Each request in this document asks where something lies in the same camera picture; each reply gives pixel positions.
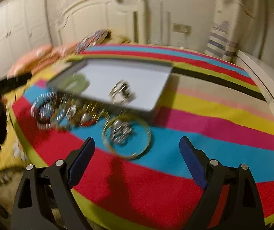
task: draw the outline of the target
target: colorful striped blanket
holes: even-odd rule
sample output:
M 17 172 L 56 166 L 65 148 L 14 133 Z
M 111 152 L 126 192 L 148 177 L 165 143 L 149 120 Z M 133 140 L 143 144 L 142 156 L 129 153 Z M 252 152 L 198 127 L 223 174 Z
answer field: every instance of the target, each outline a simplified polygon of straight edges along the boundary
M 187 136 L 210 159 L 231 167 L 247 164 L 265 222 L 274 221 L 274 117 L 245 70 L 198 53 L 140 45 L 92 47 L 74 59 L 96 56 L 173 62 L 151 126 L 153 144 L 142 158 L 127 161 L 109 153 L 100 124 L 70 132 L 38 130 L 29 112 L 47 91 L 46 80 L 10 111 L 17 136 L 38 167 L 65 158 L 89 136 L 95 140 L 93 159 L 73 191 L 85 216 L 108 229 L 182 229 L 202 196 L 179 152 L 179 140 Z M 139 142 L 121 151 L 131 154 L 131 148 L 140 148 Z

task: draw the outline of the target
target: pillow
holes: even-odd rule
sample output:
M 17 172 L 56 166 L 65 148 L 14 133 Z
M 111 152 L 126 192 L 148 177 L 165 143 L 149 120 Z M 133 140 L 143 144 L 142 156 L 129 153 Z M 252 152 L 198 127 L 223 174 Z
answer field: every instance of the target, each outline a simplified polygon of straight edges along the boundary
M 31 71 L 32 68 L 37 66 L 40 60 L 52 51 L 52 45 L 44 45 L 33 51 L 23 55 L 17 62 L 12 65 L 8 72 L 8 77 L 17 76 L 19 74 Z
M 59 47 L 54 47 L 52 53 L 58 53 L 61 58 L 68 56 L 75 51 L 78 42 L 72 42 L 68 44 L 61 45 Z
M 32 75 L 35 75 L 45 67 L 55 63 L 60 58 L 59 53 L 49 53 L 40 60 L 38 65 L 32 69 Z

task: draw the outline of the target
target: blue gripper pad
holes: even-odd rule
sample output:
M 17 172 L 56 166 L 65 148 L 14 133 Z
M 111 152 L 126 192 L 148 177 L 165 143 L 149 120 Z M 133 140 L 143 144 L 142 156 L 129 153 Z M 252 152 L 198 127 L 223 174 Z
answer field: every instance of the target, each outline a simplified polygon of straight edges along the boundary
M 187 137 L 182 137 L 179 141 L 179 151 L 184 158 L 184 161 L 192 175 L 193 180 L 197 185 L 199 185 L 203 190 L 207 188 L 205 169 L 202 166 L 199 158 L 195 153 L 195 148 Z
M 72 162 L 68 169 L 67 185 L 71 189 L 78 185 L 81 180 L 93 154 L 95 152 L 95 141 L 88 137 L 83 143 L 82 147 L 78 150 L 70 152 L 66 161 Z

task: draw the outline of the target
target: jewelry tray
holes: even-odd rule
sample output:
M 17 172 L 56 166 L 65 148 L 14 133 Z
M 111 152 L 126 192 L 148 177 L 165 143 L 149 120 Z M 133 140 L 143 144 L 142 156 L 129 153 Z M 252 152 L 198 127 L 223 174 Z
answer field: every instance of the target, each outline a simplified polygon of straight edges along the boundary
M 47 87 L 72 97 L 97 102 L 99 106 L 116 114 L 138 114 L 149 122 L 155 115 L 171 70 L 171 62 L 112 57 L 85 58 L 73 62 L 48 81 Z M 74 74 L 83 74 L 90 81 L 89 87 L 80 94 L 70 94 L 58 87 Z M 120 80 L 128 82 L 134 99 L 129 103 L 113 104 L 109 93 Z

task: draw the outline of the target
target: white headboard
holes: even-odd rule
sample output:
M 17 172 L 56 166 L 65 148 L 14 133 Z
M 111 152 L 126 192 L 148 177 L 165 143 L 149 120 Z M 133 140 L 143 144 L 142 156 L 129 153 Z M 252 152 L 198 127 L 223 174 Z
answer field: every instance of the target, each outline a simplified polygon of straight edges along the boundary
M 62 22 L 56 20 L 59 44 L 80 41 L 102 28 L 146 44 L 145 11 L 145 0 L 137 0 L 136 5 L 122 5 L 118 0 L 81 0 L 61 14 Z

